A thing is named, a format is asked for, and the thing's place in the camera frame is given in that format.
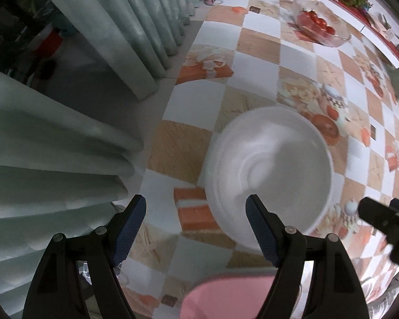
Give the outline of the pink square plate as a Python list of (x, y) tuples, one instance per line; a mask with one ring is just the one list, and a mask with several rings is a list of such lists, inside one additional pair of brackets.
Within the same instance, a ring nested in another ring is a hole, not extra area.
[(180, 318), (256, 318), (275, 275), (224, 274), (192, 288), (181, 303)]

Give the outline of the glass bowl of tomatoes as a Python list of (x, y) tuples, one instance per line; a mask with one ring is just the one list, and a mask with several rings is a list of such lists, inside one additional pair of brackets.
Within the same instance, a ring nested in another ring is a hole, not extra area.
[(300, 31), (321, 45), (338, 48), (351, 39), (347, 23), (318, 0), (293, 0), (292, 11)]

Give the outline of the checkered plastic tablecloth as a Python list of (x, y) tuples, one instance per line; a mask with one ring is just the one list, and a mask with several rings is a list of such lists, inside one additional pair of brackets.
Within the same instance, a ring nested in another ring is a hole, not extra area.
[(146, 221), (122, 266), (134, 311), (177, 318), (212, 274), (262, 271), (245, 201), (292, 208), (337, 234), (379, 298), (398, 266), (358, 202), (399, 198), (399, 103), (376, 48), (357, 31), (311, 42), (293, 0), (217, 0), (186, 56), (140, 185)]

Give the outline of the white foam bowl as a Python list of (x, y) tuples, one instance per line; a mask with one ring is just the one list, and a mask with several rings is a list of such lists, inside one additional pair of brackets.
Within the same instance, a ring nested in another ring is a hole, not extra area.
[(261, 107), (231, 121), (209, 149), (205, 193), (221, 230), (258, 251), (246, 199), (259, 196), (285, 225), (311, 234), (333, 194), (333, 161), (323, 136), (299, 113)]

